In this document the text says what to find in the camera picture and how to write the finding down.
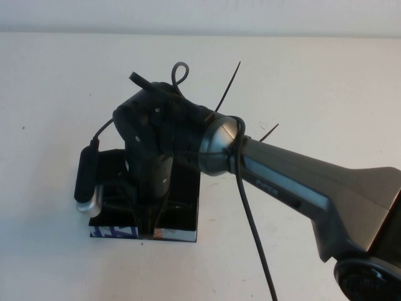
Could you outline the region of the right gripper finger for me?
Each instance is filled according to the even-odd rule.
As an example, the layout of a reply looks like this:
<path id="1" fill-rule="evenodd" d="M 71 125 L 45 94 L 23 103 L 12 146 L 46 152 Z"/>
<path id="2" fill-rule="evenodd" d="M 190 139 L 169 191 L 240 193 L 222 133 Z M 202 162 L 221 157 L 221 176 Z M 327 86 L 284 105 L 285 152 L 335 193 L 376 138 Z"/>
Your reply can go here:
<path id="1" fill-rule="evenodd" d="M 154 235 L 154 226 L 155 218 L 154 218 L 154 209 L 151 207 L 147 208 L 147 217 L 146 217 L 146 235 L 153 236 Z"/>
<path id="2" fill-rule="evenodd" d="M 137 227 L 139 236 L 147 234 L 147 210 L 143 207 L 137 208 Z"/>

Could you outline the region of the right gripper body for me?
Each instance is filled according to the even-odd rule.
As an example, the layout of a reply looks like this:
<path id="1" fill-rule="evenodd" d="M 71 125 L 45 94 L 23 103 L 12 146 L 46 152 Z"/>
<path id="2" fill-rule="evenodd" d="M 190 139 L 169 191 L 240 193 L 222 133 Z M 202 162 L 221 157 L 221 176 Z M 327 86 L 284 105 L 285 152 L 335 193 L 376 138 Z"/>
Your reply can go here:
<path id="1" fill-rule="evenodd" d="M 137 187 L 132 188 L 131 218 L 135 226 L 157 226 L 165 208 L 170 188 L 160 197 L 141 196 Z"/>

